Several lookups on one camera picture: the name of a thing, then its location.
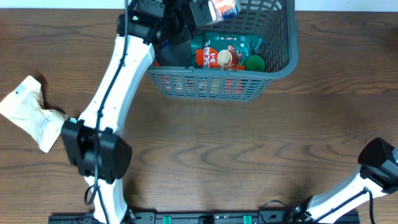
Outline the green Nescafe coffee bag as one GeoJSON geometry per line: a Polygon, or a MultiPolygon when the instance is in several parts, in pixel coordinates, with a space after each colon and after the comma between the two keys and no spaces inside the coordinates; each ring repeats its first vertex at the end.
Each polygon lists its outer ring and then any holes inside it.
{"type": "Polygon", "coordinates": [[[205,32],[191,40],[191,63],[195,68],[242,66],[255,54],[263,40],[256,35],[205,32]]]}

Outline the Kleenex tissue multipack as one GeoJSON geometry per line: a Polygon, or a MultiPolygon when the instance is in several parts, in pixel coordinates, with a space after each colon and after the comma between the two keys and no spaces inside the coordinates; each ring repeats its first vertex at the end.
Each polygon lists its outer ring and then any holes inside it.
{"type": "Polygon", "coordinates": [[[221,22],[237,16],[241,10],[240,0],[208,0],[211,14],[209,24],[221,22]]]}

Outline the orange spaghetti packet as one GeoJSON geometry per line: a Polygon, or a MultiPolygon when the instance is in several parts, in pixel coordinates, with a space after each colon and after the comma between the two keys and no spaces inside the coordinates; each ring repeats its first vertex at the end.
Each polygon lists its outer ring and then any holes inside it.
{"type": "Polygon", "coordinates": [[[164,95],[197,98],[240,97],[251,80],[243,77],[219,75],[167,74],[161,70],[148,70],[155,87],[164,95]]]}

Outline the green lidded jar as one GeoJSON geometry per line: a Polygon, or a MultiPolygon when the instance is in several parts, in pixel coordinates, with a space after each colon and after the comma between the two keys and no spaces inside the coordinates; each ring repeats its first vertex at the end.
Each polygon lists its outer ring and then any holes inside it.
{"type": "Polygon", "coordinates": [[[245,70],[252,72],[264,72],[266,69],[264,59],[259,55],[251,55],[243,61],[245,70]]]}

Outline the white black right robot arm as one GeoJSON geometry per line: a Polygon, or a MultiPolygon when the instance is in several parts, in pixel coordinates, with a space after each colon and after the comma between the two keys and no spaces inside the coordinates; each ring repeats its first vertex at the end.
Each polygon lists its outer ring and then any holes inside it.
{"type": "Polygon", "coordinates": [[[290,222],[334,223],[364,202],[397,191],[397,148],[382,138],[369,142],[358,157],[359,166],[331,190],[311,196],[293,209],[290,222]]]}

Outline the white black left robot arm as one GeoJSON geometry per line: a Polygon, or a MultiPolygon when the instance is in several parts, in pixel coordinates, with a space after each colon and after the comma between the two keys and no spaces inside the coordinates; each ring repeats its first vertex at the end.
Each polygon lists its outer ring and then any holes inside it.
{"type": "Polygon", "coordinates": [[[132,150],[123,133],[143,75],[153,63],[189,67],[193,31],[217,18],[207,0],[126,1],[99,88],[79,118],[61,130],[70,163],[88,183],[84,201],[95,207],[89,222],[127,222],[122,179],[132,150]]]}

